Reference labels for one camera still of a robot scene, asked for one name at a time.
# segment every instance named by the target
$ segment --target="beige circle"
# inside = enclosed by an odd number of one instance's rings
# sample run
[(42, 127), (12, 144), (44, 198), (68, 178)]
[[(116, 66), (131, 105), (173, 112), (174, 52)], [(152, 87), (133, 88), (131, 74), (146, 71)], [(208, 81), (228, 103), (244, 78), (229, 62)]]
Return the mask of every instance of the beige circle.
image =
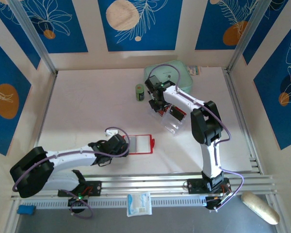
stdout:
[(6, 0), (0, 0), (3, 4), (8, 4)]
[(219, 1), (221, 1), (221, 0), (210, 0), (210, 3), (211, 4), (217, 4)]
[(137, 8), (127, 0), (114, 1), (106, 11), (110, 26), (118, 31), (132, 29), (139, 22)]

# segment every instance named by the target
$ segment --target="white table surface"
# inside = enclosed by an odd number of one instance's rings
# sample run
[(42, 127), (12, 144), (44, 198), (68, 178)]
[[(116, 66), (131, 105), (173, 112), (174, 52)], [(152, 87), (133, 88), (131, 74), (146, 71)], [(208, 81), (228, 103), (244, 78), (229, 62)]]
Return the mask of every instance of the white table surface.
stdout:
[[(191, 120), (173, 136), (148, 111), (149, 95), (138, 102), (135, 85), (143, 83), (143, 69), (59, 71), (42, 129), (44, 150), (68, 150), (105, 139), (104, 129), (117, 126), (128, 134), (152, 134), (153, 154), (114, 158), (105, 167), (78, 167), (83, 174), (158, 174), (201, 172), (200, 145), (191, 132)], [(239, 127), (220, 67), (203, 67), (193, 76), (191, 95), (217, 104), (232, 140), (220, 145), (222, 168), (249, 171), (250, 152)]]

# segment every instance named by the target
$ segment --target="blue sticker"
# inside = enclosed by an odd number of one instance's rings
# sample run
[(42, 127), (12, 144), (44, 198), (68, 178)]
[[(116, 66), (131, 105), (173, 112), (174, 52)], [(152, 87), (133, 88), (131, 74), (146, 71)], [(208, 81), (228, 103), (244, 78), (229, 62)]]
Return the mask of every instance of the blue sticker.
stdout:
[(182, 0), (98, 0), (108, 51), (175, 50)]
[(31, 84), (0, 47), (0, 153), (6, 155)]
[[(88, 52), (72, 0), (22, 0), (20, 3), (49, 53)], [(0, 18), (22, 49), (28, 50), (32, 45), (2, 1)]]
[(254, 83), (281, 149), (291, 145), (291, 30)]
[(252, 38), (249, 41), (245, 51), (243, 52), (243, 57), (247, 64), (251, 61), (253, 55), (258, 50), (260, 44), (266, 37), (268, 31), (271, 29), (272, 25), (275, 23), (282, 9), (287, 4), (288, 0), (273, 0), (264, 14), (260, 24), (258, 25), (256, 31), (254, 32)]
[[(280, 12), (270, 11), (272, 8), (282, 9), (287, 0), (273, 0), (263, 21), (265, 28), (261, 35), (256, 35), (253, 42), (258, 47)], [(209, 0), (205, 10), (202, 26), (196, 43), (196, 50), (233, 50), (243, 34), (245, 27), (258, 4), (258, 0)]]

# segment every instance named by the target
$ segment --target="purple cable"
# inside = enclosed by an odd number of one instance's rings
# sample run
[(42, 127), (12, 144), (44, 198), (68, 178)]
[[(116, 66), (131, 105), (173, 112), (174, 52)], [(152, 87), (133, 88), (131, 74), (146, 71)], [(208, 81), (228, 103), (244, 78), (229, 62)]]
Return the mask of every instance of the purple cable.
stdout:
[[(121, 154), (119, 154), (119, 155), (113, 155), (113, 154), (107, 154), (107, 153), (103, 153), (103, 152), (100, 152), (100, 151), (93, 151), (93, 150), (84, 150), (84, 151), (82, 151), (82, 152), (84, 152), (84, 153), (93, 153), (93, 154), (102, 154), (102, 155), (109, 156), (109, 157), (121, 157), (121, 156), (123, 156), (124, 154), (126, 154), (126, 153), (129, 151), (129, 147), (130, 147), (130, 138), (129, 138), (128, 134), (127, 134), (123, 129), (121, 129), (121, 128), (119, 128), (119, 127), (115, 127), (115, 126), (108, 127), (108, 128), (105, 129), (105, 131), (107, 131), (107, 130), (109, 130), (109, 129), (117, 129), (117, 130), (120, 130), (120, 131), (122, 131), (122, 132), (125, 134), (125, 136), (127, 137), (127, 139), (128, 139), (128, 146), (127, 146), (127, 149), (126, 149), (123, 153), (121, 153)], [(35, 167), (39, 166), (40, 164), (44, 163), (44, 162), (47, 161), (47, 160), (55, 159), (56, 157), (58, 158), (58, 157), (61, 157), (61, 156), (71, 155), (71, 154), (74, 154), (74, 153), (76, 153), (76, 152), (78, 152), (78, 150), (70, 151), (70, 152), (63, 152), (63, 153), (58, 154), (57, 156), (56, 156), (56, 155), (52, 155), (52, 156), (50, 156), (50, 157), (44, 158), (44, 159), (40, 160), (39, 162), (35, 163), (35, 164), (32, 165), (29, 169), (27, 169), (27, 170), (26, 170), (26, 171), (25, 171), (25, 172), (24, 172), (24, 173), (19, 177), (19, 179), (15, 182), (15, 184), (13, 185), (13, 188), (12, 188), (13, 192), (17, 192), (17, 186), (18, 186), (18, 184), (19, 184), (19, 183), (22, 181), (22, 179), (23, 179), (25, 176), (27, 176), (28, 173), (29, 173), (31, 170), (33, 170)], [(72, 195), (72, 196), (75, 197), (75, 198), (78, 198), (76, 195), (74, 195), (73, 193), (71, 193), (71, 192), (69, 192), (69, 191), (67, 191), (67, 190), (63, 190), (63, 191), (66, 192), (66, 193), (68, 193), (68, 194), (70, 194), (70, 195)], [(90, 207), (86, 202), (84, 202), (83, 200), (80, 200), (80, 201), (81, 201), (83, 204), (85, 204), (85, 205), (90, 209), (90, 211), (92, 212), (92, 215), (91, 215), (90, 217), (83, 217), (83, 216), (79, 216), (79, 215), (75, 215), (75, 216), (76, 216), (76, 217), (79, 217), (79, 218), (86, 218), (86, 219), (87, 219), (87, 218), (91, 218), (91, 217), (93, 216), (93, 214), (94, 214), (92, 208), (91, 208), (91, 207)]]
[[(222, 143), (222, 142), (227, 142), (227, 141), (229, 141), (229, 140), (231, 140), (231, 138), (232, 138), (232, 135), (231, 135), (231, 133), (230, 133), (230, 131), (227, 129), (227, 127), (225, 126), (225, 124), (210, 110), (210, 109), (208, 109), (206, 106), (204, 106), (204, 105), (202, 105), (202, 104), (200, 104), (200, 103), (198, 103), (198, 102), (196, 102), (196, 101), (194, 101), (194, 99), (192, 99), (192, 98), (190, 98), (190, 97), (188, 97), (188, 96), (186, 96), (186, 95), (184, 95), (183, 93), (181, 93), (181, 92), (179, 92), (178, 91), (178, 85), (179, 85), (179, 83), (180, 83), (180, 80), (181, 80), (181, 74), (180, 74), (180, 71), (175, 67), (175, 66), (173, 66), (173, 65), (170, 65), (170, 64), (160, 64), (160, 65), (158, 65), (158, 66), (156, 66), (156, 67), (154, 67), (152, 70), (151, 70), (151, 72), (149, 73), (149, 76), (148, 76), (148, 78), (150, 78), (150, 75), (151, 75), (151, 73), (152, 73), (152, 71), (153, 70), (155, 70), (156, 68), (158, 68), (158, 67), (162, 67), (162, 66), (168, 66), (168, 67), (172, 67), (172, 68), (174, 68), (177, 72), (178, 72), (178, 80), (177, 80), (177, 83), (176, 83), (176, 91), (177, 91), (177, 93), (178, 94), (180, 94), (181, 96), (183, 96), (184, 98), (186, 98), (187, 100), (189, 100), (189, 101), (191, 101), (193, 104), (195, 104), (195, 105), (197, 105), (197, 106), (199, 106), (199, 107), (201, 107), (201, 108), (203, 108), (205, 111), (207, 111), (216, 121), (218, 121), (219, 122), (219, 124), (223, 127), (223, 129), (226, 131), (226, 133), (227, 133), (227, 135), (228, 135), (228, 138), (227, 139), (223, 139), (223, 140), (220, 140), (220, 141), (218, 141), (218, 142), (215, 142), (214, 144), (213, 144), (213, 146), (214, 146), (214, 159), (215, 159), (215, 164), (218, 166), (218, 159), (217, 159), (217, 145), (219, 144), (219, 143)], [(217, 208), (215, 211), (218, 211), (222, 206), (224, 206), (233, 196), (235, 196), (238, 192), (239, 192), (239, 190), (242, 188), (242, 186), (243, 186), (243, 183), (244, 183), (244, 177), (241, 175), (241, 174), (239, 174), (239, 173), (237, 173), (237, 172), (233, 172), (233, 171), (229, 171), (229, 170), (225, 170), (225, 169), (223, 169), (223, 168), (221, 168), (221, 167), (219, 167), (222, 171), (224, 171), (224, 172), (227, 172), (227, 173), (230, 173), (230, 174), (234, 174), (234, 175), (238, 175), (238, 176), (240, 176), (240, 178), (242, 179), (242, 182), (241, 182), (241, 184), (239, 185), (239, 187), (236, 189), (236, 191), (234, 192), (234, 194), (231, 196), (231, 197), (229, 197), (222, 205), (220, 205), (219, 206), (219, 208)]]
[(71, 195), (73, 196), (75, 199), (79, 200), (80, 202), (82, 202), (90, 211), (91, 211), (91, 215), (90, 216), (82, 216), (82, 215), (76, 215), (73, 211), (72, 211), (72, 207), (74, 206), (76, 202), (72, 203), (71, 206), (70, 206), (70, 211), (71, 211), (71, 214), (72, 216), (75, 216), (75, 217), (78, 217), (78, 218), (82, 218), (82, 219), (90, 219), (94, 216), (94, 211), (93, 211), (93, 208), (89, 206), (89, 204), (87, 204), (85, 201), (83, 201), (82, 199), (79, 199), (79, 197), (77, 197), (76, 195), (74, 195), (73, 193), (69, 192), (68, 190), (64, 190), (64, 189), (61, 189), (61, 191), (64, 191), (65, 193), (67, 193), (68, 195)]

